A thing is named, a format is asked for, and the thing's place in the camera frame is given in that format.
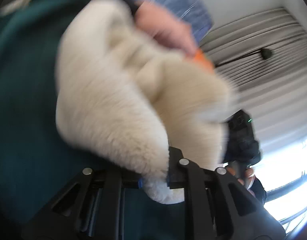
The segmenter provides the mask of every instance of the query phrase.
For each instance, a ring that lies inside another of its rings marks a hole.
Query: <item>white fluffy mitt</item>
[[[63,139],[143,175],[160,203],[183,201],[166,185],[169,143],[213,169],[222,157],[230,89],[181,53],[136,30],[121,0],[92,0],[62,36],[56,125]]]

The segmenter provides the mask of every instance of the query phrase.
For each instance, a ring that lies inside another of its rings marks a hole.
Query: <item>white curtain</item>
[[[271,49],[268,60],[258,53],[217,71],[238,86],[264,155],[307,136],[307,33],[284,8],[211,31],[201,48],[215,63]]]

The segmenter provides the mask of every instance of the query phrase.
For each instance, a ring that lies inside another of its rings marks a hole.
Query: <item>window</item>
[[[299,179],[307,174],[307,139],[264,157],[253,168],[267,192]],[[307,181],[264,207],[290,233],[307,212]]]

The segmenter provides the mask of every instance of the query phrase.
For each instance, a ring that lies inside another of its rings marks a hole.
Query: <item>silver bolt head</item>
[[[90,175],[90,174],[92,173],[92,168],[84,168],[84,169],[82,170],[82,173],[83,173],[84,175]]]
[[[225,168],[220,167],[220,168],[217,169],[217,172],[218,172],[220,175],[224,175],[224,174],[227,173],[227,170],[226,170]]]
[[[187,160],[187,159],[185,159],[185,158],[182,158],[182,159],[179,160],[179,163],[180,163],[181,165],[188,165],[188,164],[189,164],[189,160]]]

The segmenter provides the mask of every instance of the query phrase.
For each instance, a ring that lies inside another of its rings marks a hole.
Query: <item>teal fabric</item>
[[[70,148],[55,126],[57,46],[89,1],[37,0],[0,17],[0,212],[14,226],[32,218],[84,167],[110,165]],[[182,203],[162,205],[129,189],[125,216],[126,240],[184,239]]]

